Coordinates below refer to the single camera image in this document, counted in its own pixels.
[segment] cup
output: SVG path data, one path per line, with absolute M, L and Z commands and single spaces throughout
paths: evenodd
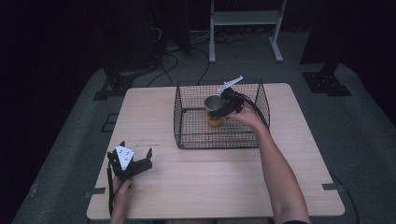
M 222 117 L 210 116 L 210 111 L 216 111 L 225 106 L 224 101 L 218 95 L 211 95 L 205 99 L 205 113 L 207 117 L 207 124 L 210 127 L 218 128 L 224 121 Z

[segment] hand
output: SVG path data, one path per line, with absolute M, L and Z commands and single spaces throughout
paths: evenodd
M 244 102 L 244 107 L 241 112 L 231 113 L 227 115 L 226 118 L 236 119 L 254 131 L 257 131 L 261 126 L 265 126 L 253 107 L 251 107 L 251 105 L 246 102 Z
M 113 213 L 111 215 L 110 223 L 123 223 L 124 219 L 128 213 L 128 205 L 129 205 L 129 190 L 134 185 L 134 180 L 127 179 L 123 183 L 121 180 L 115 176 L 113 178 L 113 190 L 114 195 L 114 208 Z

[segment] metal mesh basket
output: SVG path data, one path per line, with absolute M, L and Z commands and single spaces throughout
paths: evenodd
M 257 147 L 254 132 L 238 121 L 224 119 L 218 128 L 207 123 L 204 101 L 210 95 L 218 94 L 220 82 L 191 86 L 178 82 L 174 110 L 174 134 L 179 148 L 245 148 Z M 242 80 L 233 85 L 235 91 L 245 94 L 260 109 L 267 124 L 270 112 L 261 80 Z

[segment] black handheld controller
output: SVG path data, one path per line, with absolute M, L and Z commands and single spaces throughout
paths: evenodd
M 243 109 L 244 102 L 246 102 L 253 107 L 253 109 L 262 119 L 262 123 L 269 129 L 269 123 L 267 123 L 265 120 L 265 117 L 260 109 L 245 94 L 234 91 L 231 87 L 229 87 L 221 93 L 220 97 L 225 105 L 218 110 L 210 111 L 209 115 L 211 117 L 219 118 L 225 117 L 233 112 L 239 113 Z
M 122 142 L 120 146 L 124 147 L 125 142 Z M 122 170 L 119 155 L 117 154 L 117 150 L 114 149 L 112 152 L 107 152 L 107 157 L 111 166 L 114 170 L 114 175 L 118 176 L 121 180 L 130 179 L 135 175 L 143 173 L 152 168 L 151 162 L 152 150 L 151 148 L 148 150 L 148 154 L 145 159 L 140 161 L 134 161 L 134 158 L 131 159 L 127 168 Z

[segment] dark background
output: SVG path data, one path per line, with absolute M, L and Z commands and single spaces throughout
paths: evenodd
M 169 21 L 188 18 L 179 20 L 185 23 L 177 26 L 209 26 L 208 0 L 148 2 L 153 15 L 150 22 L 158 23 L 165 36 L 181 38 L 180 44 L 188 43 L 181 37 L 187 30 L 175 32 L 175 23 Z M 91 75 L 105 62 L 146 65 L 145 60 L 131 60 L 133 52 L 127 56 L 131 52 L 124 51 L 125 46 L 120 44 L 125 34 L 108 11 L 108 3 L 0 3 L 0 220 L 6 223 L 15 216 Z M 217 1 L 218 10 L 227 5 L 228 1 Z M 236 10 L 274 9 L 279 1 L 230 1 L 230 6 Z M 169 8 L 178 10 L 169 13 Z M 336 49 L 341 63 L 361 77 L 368 92 L 395 123 L 395 8 L 392 1 L 385 0 L 289 1 L 282 30 L 312 28 L 302 63 L 323 63 L 329 50 Z

